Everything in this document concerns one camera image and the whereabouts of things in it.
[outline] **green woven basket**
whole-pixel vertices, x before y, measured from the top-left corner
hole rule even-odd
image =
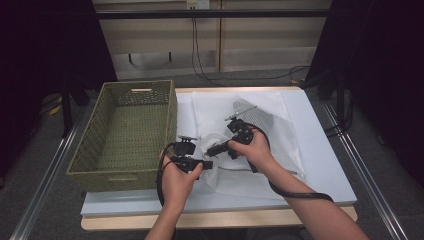
[[[105,83],[67,175],[90,192],[156,188],[176,131],[173,81]]]

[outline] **dark floor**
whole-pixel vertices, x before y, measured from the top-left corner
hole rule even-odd
[[[256,71],[247,73],[228,73],[226,76],[268,76],[280,74],[279,71]],[[195,75],[167,77],[174,79],[177,87],[205,87],[213,84],[201,80]],[[288,81],[220,81],[226,86],[258,86],[258,85],[288,85]],[[321,121],[323,128],[331,127],[328,117],[316,96],[316,89],[308,89],[307,95]],[[92,100],[86,108],[73,107],[74,117],[82,115],[81,126],[85,126],[94,107]],[[394,210],[408,239],[418,240],[424,236],[424,191],[402,169],[396,160],[394,152],[378,139],[378,132],[363,116],[359,107],[354,108],[354,118],[348,134],[366,162],[369,171],[379,186],[388,204]],[[6,176],[6,185],[0,191],[1,227],[0,239],[8,239],[12,235],[19,219],[30,203],[38,184],[48,168],[51,159],[60,144],[63,131],[62,115],[49,116],[43,114],[19,159]],[[86,232],[80,226],[79,212],[83,203],[82,189],[66,175],[66,169],[79,139],[83,127],[75,135],[63,164],[44,205],[32,226],[29,239],[143,239],[146,231],[118,232]],[[371,239],[393,239],[373,201],[368,195],[362,180],[354,165],[346,154],[337,136],[329,141],[340,160],[340,163],[352,184],[358,197],[355,204],[358,213],[358,224]],[[245,229],[179,231],[181,239],[243,239]]]

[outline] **power outlet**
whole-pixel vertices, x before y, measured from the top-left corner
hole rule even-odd
[[[197,0],[186,0],[187,2],[187,10],[195,10],[199,8],[197,4]]]
[[[209,9],[209,0],[197,0],[198,9]]]

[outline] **human hand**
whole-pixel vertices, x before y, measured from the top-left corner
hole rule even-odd
[[[171,160],[165,156],[163,166]],[[193,189],[194,181],[203,171],[199,163],[191,173],[181,171],[174,163],[169,163],[162,175],[162,192],[165,205],[172,206],[182,212],[185,202]]]
[[[249,162],[256,166],[261,172],[272,163],[277,163],[271,154],[265,136],[257,129],[252,129],[253,140],[249,145],[230,140],[228,146],[237,154],[245,156]]]

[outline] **forearm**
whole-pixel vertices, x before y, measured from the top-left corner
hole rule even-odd
[[[293,193],[313,193],[275,161],[267,161],[263,173],[279,189]],[[333,202],[323,199],[285,198],[315,239],[367,239],[358,225]]]
[[[146,240],[171,239],[181,213],[182,208],[170,206],[165,203],[158,219],[149,231],[149,234],[147,234]]]

